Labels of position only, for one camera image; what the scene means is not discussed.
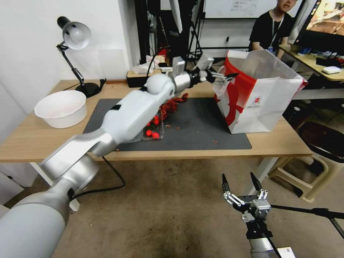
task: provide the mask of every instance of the shopping bag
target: shopping bag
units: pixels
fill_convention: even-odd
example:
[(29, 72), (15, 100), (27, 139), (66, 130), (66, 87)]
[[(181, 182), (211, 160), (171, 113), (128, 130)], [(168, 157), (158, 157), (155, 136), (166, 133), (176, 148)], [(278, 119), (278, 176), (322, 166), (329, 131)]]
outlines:
[(294, 94), (307, 81), (266, 50), (228, 51), (224, 74), (238, 73), (214, 86), (215, 100), (231, 133), (269, 132)]

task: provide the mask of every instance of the desk mat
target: desk mat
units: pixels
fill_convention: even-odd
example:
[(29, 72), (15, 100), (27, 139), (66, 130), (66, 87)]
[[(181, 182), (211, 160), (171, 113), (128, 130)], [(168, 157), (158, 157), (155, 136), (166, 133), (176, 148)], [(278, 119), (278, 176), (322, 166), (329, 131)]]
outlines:
[[(108, 110), (120, 99), (100, 99), (84, 133), (100, 128)], [(120, 144), (120, 151), (180, 151), (251, 149), (246, 134), (231, 134), (213, 98), (189, 98), (178, 104), (176, 112), (169, 113), (164, 121), (161, 140)]]

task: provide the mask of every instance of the plastic bowl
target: plastic bowl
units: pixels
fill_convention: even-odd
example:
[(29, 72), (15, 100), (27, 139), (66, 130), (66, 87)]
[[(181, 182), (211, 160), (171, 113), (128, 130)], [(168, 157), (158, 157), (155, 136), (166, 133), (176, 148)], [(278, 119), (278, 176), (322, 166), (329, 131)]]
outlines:
[(86, 117), (86, 96), (76, 90), (56, 92), (41, 99), (34, 111), (52, 127), (70, 127)]

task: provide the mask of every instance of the black t-shirt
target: black t-shirt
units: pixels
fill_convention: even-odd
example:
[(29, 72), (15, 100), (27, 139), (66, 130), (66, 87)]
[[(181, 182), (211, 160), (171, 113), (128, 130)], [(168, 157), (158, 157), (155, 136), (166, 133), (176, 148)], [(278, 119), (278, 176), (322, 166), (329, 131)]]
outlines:
[[(272, 43), (273, 50), (276, 51), (278, 50), (278, 46), (281, 42), (281, 38), (288, 37), (291, 29), (293, 27), (293, 18), (285, 13), (284, 14), (284, 20), (282, 22), (281, 27), (278, 29), (279, 22), (275, 22), (274, 26), (274, 35), (277, 35), (275, 40)], [(251, 36), (250, 36), (250, 46), (249, 46), (249, 51), (252, 50), (252, 42), (259, 42), (260, 46), (264, 49), (267, 49), (270, 47), (271, 41), (272, 41), (272, 18), (269, 14), (269, 12), (266, 12), (262, 14), (254, 23)]]

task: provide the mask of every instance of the desk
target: desk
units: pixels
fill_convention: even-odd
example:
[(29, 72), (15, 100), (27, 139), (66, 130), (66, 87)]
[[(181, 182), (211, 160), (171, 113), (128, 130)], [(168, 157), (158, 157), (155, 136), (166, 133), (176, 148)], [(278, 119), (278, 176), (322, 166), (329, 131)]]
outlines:
[[(307, 68), (309, 68), (315, 75), (321, 76), (329, 81), (344, 81), (344, 70), (340, 73), (335, 73), (327, 75), (322, 72), (325, 66), (316, 64), (316, 57), (312, 55), (303, 55), (300, 56), (296, 52), (291, 50), (290, 45), (280, 45), (279, 47), (284, 51), (286, 55), (295, 60), (295, 63), (292, 67), (293, 70), (297, 68), (297, 65), (300, 63)], [(301, 90), (295, 94), (293, 97), (294, 100), (297, 99), (335, 99), (335, 98), (344, 98), (344, 89), (320, 89), (320, 90)]]
[[(61, 91), (77, 81), (60, 81), (51, 93)], [(56, 129), (50, 127), (32, 112), (12, 132), (0, 146), (0, 162), (29, 162), (38, 173), (47, 181), (37, 164), (50, 155), (56, 148), (63, 144), (74, 134), (81, 134), (90, 119), (90, 116), (99, 99), (123, 98), (130, 91), (126, 83), (105, 84), (103, 90), (86, 100), (87, 116), (79, 124), (69, 128)], [(189, 97), (212, 97), (214, 92), (208, 82), (200, 83), (185, 92)], [(205, 159), (220, 157), (264, 157), (255, 175), (262, 181), (275, 164), (278, 157), (311, 156), (311, 150), (301, 140), (292, 127), (281, 117), (275, 128), (269, 133), (247, 134), (252, 149), (243, 150), (174, 150), (174, 151), (147, 151), (147, 152), (112, 152), (106, 156), (110, 161), (147, 160), (147, 159)], [(248, 182), (247, 193), (253, 193), (253, 186)], [(76, 200), (71, 207), (77, 210), (79, 203)]]

